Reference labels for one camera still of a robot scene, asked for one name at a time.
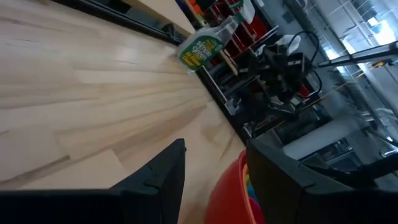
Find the red plastic bin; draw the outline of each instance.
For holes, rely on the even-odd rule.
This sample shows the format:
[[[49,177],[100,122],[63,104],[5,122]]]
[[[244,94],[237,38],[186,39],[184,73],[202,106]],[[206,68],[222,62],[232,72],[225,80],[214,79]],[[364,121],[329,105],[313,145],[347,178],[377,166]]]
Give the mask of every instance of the red plastic bin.
[[[206,209],[206,224],[256,223],[244,183],[245,166],[246,150],[223,173],[213,189]]]

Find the green label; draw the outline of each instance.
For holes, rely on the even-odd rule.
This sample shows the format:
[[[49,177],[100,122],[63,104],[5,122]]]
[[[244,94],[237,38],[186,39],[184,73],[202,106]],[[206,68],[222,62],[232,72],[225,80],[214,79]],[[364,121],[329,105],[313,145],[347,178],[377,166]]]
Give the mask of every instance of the green label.
[[[224,44],[212,36],[200,36],[194,40],[179,56],[179,59],[191,70],[198,70],[209,62]]]

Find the wooden floor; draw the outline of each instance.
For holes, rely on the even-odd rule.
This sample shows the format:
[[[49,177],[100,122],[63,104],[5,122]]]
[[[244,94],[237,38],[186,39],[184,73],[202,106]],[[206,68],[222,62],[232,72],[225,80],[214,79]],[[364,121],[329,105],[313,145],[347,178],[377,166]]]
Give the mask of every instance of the wooden floor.
[[[0,2],[0,189],[108,188],[187,144],[181,223],[244,146],[174,46],[50,2]]]

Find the red bucket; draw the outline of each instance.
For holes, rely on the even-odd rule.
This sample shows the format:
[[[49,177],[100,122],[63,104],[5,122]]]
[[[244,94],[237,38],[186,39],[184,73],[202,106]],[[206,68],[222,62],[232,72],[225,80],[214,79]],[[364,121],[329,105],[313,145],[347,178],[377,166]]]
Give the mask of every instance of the red bucket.
[[[255,224],[250,206],[245,176],[248,172],[246,151],[223,173],[213,189],[206,209],[206,224]]]

